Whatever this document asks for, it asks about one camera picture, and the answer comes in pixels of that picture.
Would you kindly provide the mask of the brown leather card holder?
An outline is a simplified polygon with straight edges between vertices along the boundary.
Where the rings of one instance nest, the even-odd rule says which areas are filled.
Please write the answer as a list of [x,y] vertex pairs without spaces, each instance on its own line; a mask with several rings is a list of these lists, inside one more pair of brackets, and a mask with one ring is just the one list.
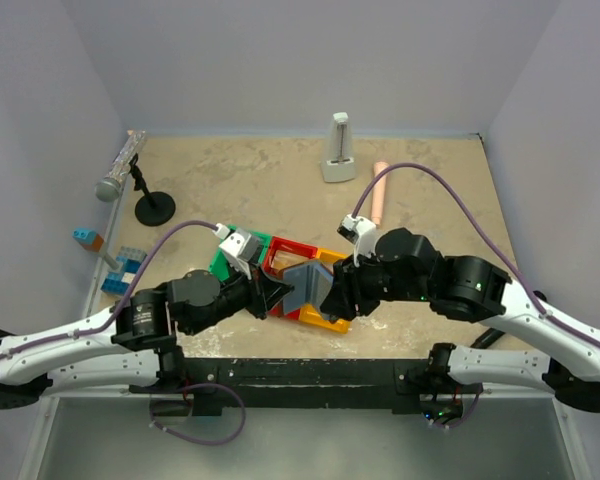
[[311,259],[290,266],[281,271],[284,283],[293,287],[293,291],[282,300],[284,315],[311,305],[324,320],[331,321],[333,315],[324,313],[321,306],[331,290],[333,273],[320,260]]

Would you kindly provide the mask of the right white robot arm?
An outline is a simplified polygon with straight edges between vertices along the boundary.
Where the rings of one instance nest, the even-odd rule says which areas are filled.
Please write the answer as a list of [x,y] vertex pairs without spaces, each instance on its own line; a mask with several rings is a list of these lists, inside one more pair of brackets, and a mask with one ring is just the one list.
[[426,302],[449,320],[481,323],[527,344],[500,351],[437,344],[427,374],[456,385],[496,383],[546,391],[574,409],[600,413],[600,329],[539,299],[518,280],[475,256],[445,256],[398,228],[371,252],[335,263],[323,313],[345,320],[381,302]]

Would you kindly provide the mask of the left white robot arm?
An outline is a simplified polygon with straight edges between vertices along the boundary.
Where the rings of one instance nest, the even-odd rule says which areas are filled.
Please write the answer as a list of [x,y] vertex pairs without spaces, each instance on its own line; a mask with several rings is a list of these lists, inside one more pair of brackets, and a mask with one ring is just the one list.
[[186,368],[177,333],[196,335],[241,310],[263,319],[293,289],[262,270],[226,281],[193,270],[63,327],[0,330],[0,410],[87,387],[178,387]]

